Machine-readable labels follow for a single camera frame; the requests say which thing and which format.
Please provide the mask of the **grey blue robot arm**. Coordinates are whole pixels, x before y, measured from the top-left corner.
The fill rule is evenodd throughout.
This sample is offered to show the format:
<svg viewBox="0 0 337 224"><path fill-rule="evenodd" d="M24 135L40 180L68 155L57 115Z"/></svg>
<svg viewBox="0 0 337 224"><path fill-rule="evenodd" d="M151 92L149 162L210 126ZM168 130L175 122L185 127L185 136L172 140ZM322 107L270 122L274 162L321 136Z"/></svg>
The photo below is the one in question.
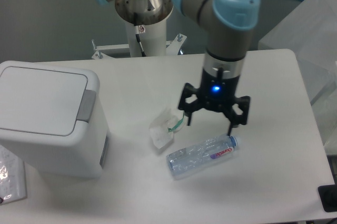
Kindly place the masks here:
<svg viewBox="0 0 337 224"><path fill-rule="evenodd" d="M165 22L173 9L207 32L199 87L184 85L178 108L190 118L200 109L223 113L230 129L245 125L250 97L235 95L261 0L97 0L114 2L120 18L131 30L128 37L133 57L160 55L166 49L166 33L151 27Z"/></svg>

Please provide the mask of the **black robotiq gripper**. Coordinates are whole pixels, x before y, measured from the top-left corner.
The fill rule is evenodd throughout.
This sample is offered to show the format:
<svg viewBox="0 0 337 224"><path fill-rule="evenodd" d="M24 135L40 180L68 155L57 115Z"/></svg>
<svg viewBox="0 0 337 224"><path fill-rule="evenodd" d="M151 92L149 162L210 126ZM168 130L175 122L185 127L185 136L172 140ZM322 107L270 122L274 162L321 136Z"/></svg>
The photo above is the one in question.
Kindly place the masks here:
<svg viewBox="0 0 337 224"><path fill-rule="evenodd" d="M210 52L205 53L200 88L185 83L178 109L188 118L187 125L191 125L192 114L204 108L209 111L223 112L230 125L227 135L239 125L247 125L250 97L236 97L236 89L241 76L245 58L228 61L215 58ZM187 99L195 95L196 99Z"/></svg>

